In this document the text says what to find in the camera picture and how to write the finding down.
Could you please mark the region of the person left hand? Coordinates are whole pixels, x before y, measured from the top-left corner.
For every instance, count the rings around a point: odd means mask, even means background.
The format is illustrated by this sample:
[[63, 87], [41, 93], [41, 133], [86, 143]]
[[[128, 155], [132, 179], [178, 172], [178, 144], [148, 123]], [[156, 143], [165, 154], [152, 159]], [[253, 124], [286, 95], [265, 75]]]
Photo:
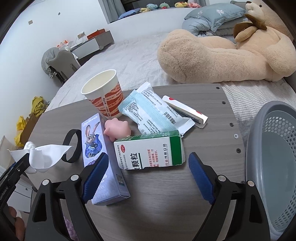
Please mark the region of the person left hand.
[[20, 217], [17, 216], [17, 212], [13, 207], [9, 206], [9, 212], [10, 215], [15, 219], [16, 237], [20, 241], [23, 241], [25, 237], [25, 223]]

